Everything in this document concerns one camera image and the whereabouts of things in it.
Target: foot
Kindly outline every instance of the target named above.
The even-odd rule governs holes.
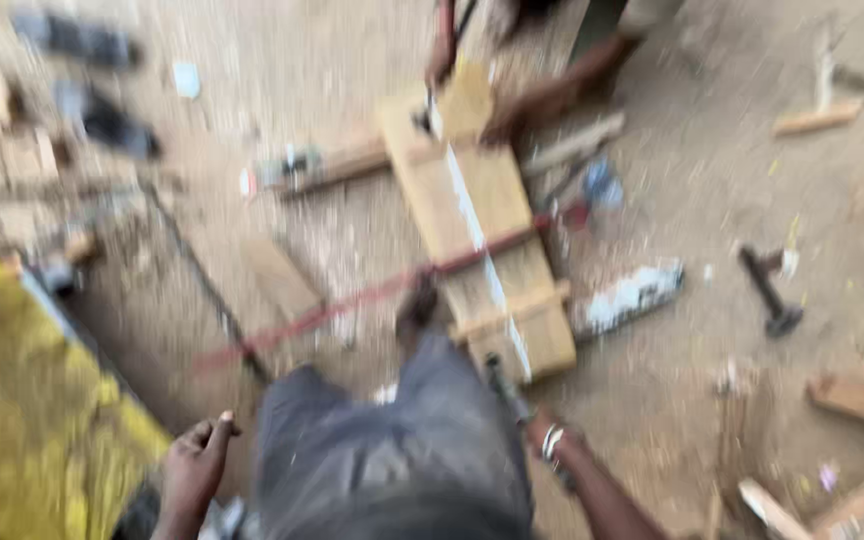
[[[438,303],[439,292],[432,277],[420,276],[395,315],[395,339],[406,358],[411,358],[419,348],[419,339],[432,321]]]

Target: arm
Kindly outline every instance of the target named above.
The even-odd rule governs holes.
[[[618,32],[606,37],[560,77],[540,82],[507,106],[500,106],[486,126],[482,140],[510,141],[526,127],[540,127],[559,118],[584,95],[607,84],[641,42]]]
[[[425,68],[425,84],[430,89],[449,79],[455,66],[455,0],[438,0],[435,20],[435,43]]]
[[[165,456],[162,506],[151,540],[195,540],[226,469],[229,440],[239,435],[233,411],[196,423]]]
[[[526,436],[533,448],[542,448],[548,430],[555,422],[540,409],[526,426]],[[558,460],[575,482],[575,494],[582,504],[588,528],[596,540],[668,540],[659,526],[629,497],[609,474],[582,436],[567,429],[552,457]]]

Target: black shoe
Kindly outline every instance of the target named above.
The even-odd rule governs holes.
[[[80,23],[51,11],[18,7],[11,13],[12,28],[36,47],[69,55],[88,64],[112,69],[135,68],[138,46],[125,31]]]
[[[150,160],[160,155],[159,142],[152,131],[126,116],[92,86],[58,80],[52,85],[52,96],[58,111],[74,124],[80,135],[137,160]]]

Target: gray pants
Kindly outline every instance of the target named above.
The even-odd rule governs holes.
[[[427,332],[399,373],[395,402],[357,402],[302,367],[259,412],[256,500],[263,521],[328,511],[356,493],[448,486],[531,527],[515,421],[451,340]]]

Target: light wood board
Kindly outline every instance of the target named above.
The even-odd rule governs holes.
[[[461,66],[438,95],[444,144],[411,121],[425,98],[425,88],[417,86],[380,104],[378,117],[395,176],[432,261],[445,263],[531,227],[532,210],[512,149],[469,144],[493,111],[485,70]],[[519,382],[575,365],[569,320],[537,235],[448,276],[442,289],[459,328],[475,326],[528,299],[549,298],[546,306],[476,332],[468,348],[480,362],[488,353],[498,353],[507,373]]]
[[[293,321],[320,307],[323,296],[296,268],[276,242],[253,237],[242,242],[242,258],[258,280],[259,288]]]

